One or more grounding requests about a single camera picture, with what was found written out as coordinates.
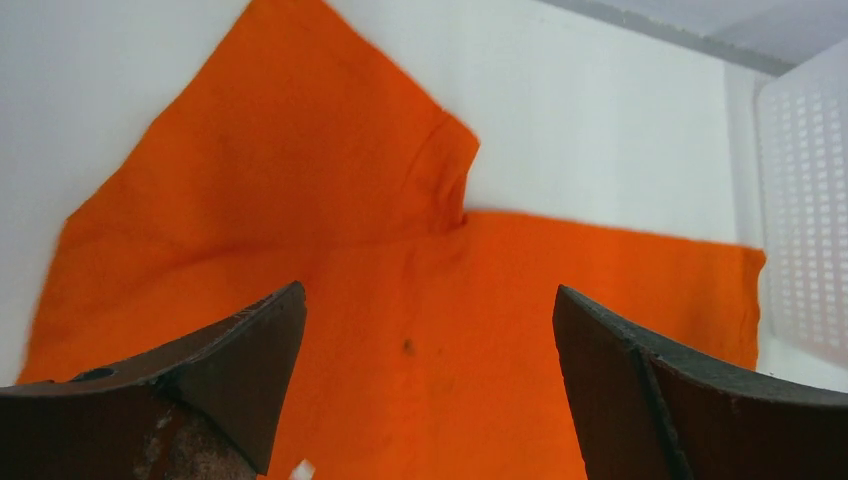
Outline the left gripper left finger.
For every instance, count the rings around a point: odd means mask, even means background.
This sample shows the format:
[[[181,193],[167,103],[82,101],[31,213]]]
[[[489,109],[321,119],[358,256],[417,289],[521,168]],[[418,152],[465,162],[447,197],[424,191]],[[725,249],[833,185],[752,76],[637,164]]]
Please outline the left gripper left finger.
[[[254,479],[305,330],[298,282],[145,353],[1,391],[5,479]]]

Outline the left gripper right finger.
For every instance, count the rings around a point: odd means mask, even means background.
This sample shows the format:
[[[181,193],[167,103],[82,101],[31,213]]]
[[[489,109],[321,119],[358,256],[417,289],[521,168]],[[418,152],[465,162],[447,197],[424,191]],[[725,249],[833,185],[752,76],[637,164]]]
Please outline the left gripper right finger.
[[[569,287],[553,329],[591,479],[843,479],[847,396],[734,366]]]

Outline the orange t shirt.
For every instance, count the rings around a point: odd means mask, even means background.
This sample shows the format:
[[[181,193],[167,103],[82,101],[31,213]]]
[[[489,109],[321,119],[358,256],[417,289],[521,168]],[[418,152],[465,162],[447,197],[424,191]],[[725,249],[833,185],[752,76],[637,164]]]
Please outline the orange t shirt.
[[[475,136],[321,1],[253,1],[66,221],[21,382],[71,376],[301,282],[270,475],[581,479],[561,285],[758,357],[755,249],[465,212]]]

